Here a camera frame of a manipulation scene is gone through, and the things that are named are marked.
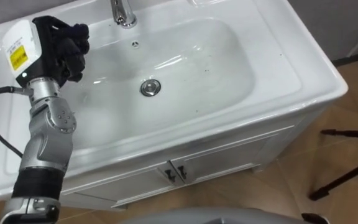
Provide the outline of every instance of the cabinet door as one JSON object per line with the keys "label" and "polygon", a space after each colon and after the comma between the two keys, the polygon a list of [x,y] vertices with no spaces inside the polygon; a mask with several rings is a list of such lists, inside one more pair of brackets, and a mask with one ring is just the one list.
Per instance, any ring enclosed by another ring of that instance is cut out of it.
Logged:
{"label": "cabinet door", "polygon": [[184,185],[169,162],[113,177],[103,184],[76,192],[114,202],[114,206],[159,194]]}
{"label": "cabinet door", "polygon": [[257,154],[277,132],[245,139],[214,149],[172,160],[172,165],[187,184],[212,179],[256,166]]}

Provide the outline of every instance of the cabinet handle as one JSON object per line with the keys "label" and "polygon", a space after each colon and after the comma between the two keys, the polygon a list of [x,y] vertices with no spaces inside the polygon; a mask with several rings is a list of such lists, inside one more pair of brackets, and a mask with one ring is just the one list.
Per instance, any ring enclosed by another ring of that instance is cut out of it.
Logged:
{"label": "cabinet handle", "polygon": [[172,182],[172,183],[175,183],[175,175],[172,175],[172,170],[166,170],[164,171],[167,176],[168,176],[168,179]]}
{"label": "cabinet handle", "polygon": [[185,171],[185,167],[184,166],[180,166],[178,167],[178,170],[180,171],[180,175],[183,178],[183,180],[186,180],[187,178],[187,173]]}

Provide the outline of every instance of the wall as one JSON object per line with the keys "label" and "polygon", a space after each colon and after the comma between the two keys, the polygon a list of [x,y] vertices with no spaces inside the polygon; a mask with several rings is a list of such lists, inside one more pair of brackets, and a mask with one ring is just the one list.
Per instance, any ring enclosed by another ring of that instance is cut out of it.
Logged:
{"label": "wall", "polygon": [[[70,1],[0,0],[0,23]],[[330,59],[345,57],[358,42],[358,0],[289,2]]]}
{"label": "wall", "polygon": [[358,0],[289,2],[331,60],[345,57],[358,43]]}

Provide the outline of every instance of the white ceramic basin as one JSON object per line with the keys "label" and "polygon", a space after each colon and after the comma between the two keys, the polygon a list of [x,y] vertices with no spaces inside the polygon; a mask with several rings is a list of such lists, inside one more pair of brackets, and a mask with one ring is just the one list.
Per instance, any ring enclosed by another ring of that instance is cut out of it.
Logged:
{"label": "white ceramic basin", "polygon": [[[140,85],[150,78],[162,90],[146,97]],[[84,79],[62,93],[79,124],[75,149],[84,149],[221,111],[244,100],[254,84],[235,33],[221,21],[203,19],[92,50]]]}
{"label": "white ceramic basin", "polygon": [[[347,91],[286,0],[131,4],[138,24],[129,30],[114,23],[105,0],[27,17],[49,14],[89,25],[83,79],[62,88],[78,123],[67,177],[285,116]],[[0,25],[0,86],[16,83],[1,51],[13,23]],[[162,88],[145,97],[140,85],[151,78]],[[22,150],[29,109],[24,96],[0,96],[0,133]],[[0,143],[0,195],[11,190],[19,163]]]}

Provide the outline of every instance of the white object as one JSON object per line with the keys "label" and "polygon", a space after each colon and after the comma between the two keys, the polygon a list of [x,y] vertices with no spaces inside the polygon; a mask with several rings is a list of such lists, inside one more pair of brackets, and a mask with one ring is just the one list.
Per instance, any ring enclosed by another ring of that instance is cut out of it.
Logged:
{"label": "white object", "polygon": [[[62,88],[78,120],[64,205],[109,210],[242,169],[262,170],[347,91],[286,0],[136,2],[138,24],[128,30],[113,22],[103,0],[27,17],[89,25],[84,78]],[[0,48],[14,23],[0,25]],[[0,86],[15,84],[8,71],[0,51]],[[146,98],[139,88],[149,78],[162,89]],[[23,108],[30,108],[26,97],[0,96],[0,133],[19,149],[29,139]],[[0,199],[9,196],[19,162],[0,143]],[[178,182],[169,181],[166,165]],[[140,188],[145,179],[153,181]],[[117,197],[110,187],[127,191]]]}
{"label": "white object", "polygon": [[27,19],[17,22],[6,32],[2,47],[15,78],[42,54],[37,28]]}

